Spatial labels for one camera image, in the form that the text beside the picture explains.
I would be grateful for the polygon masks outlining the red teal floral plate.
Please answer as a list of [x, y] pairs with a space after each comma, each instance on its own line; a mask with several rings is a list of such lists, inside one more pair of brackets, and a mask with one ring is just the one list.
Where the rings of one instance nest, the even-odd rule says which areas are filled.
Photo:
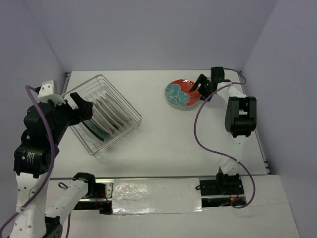
[[190, 91], [194, 82], [187, 79], [178, 79], [169, 83], [165, 90], [164, 96], [168, 103], [178, 108], [188, 108], [199, 102], [201, 95], [197, 87]]

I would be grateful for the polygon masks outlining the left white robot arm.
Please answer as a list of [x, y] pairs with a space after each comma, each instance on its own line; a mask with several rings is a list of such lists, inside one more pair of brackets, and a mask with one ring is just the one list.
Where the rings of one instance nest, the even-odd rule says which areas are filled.
[[67, 101], [34, 102], [24, 118], [21, 144], [14, 152], [17, 180], [16, 212], [6, 221], [14, 222], [11, 238], [59, 238], [63, 223], [82, 197], [97, 193], [95, 176], [77, 173], [63, 196], [46, 210], [48, 180], [59, 153], [58, 145], [69, 126], [92, 118], [91, 102], [70, 94], [77, 107]]

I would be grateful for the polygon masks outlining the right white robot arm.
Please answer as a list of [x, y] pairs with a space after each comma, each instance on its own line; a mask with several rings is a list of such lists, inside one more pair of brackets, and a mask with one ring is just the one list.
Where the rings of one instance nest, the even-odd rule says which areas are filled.
[[[226, 194], [232, 188], [238, 186], [239, 170], [245, 168], [241, 163], [244, 144], [257, 126], [256, 98], [240, 92], [235, 87], [238, 82], [225, 79], [226, 70], [221, 66], [212, 67], [210, 77], [200, 74], [190, 89], [191, 92], [197, 90], [204, 101], [194, 120], [195, 140], [204, 150], [220, 155], [223, 160], [223, 163], [219, 166], [215, 182], [215, 188], [221, 194]], [[224, 127], [232, 138], [229, 154], [207, 148], [199, 141], [197, 136], [196, 129], [199, 114], [203, 106], [214, 95], [220, 96], [227, 103]]]

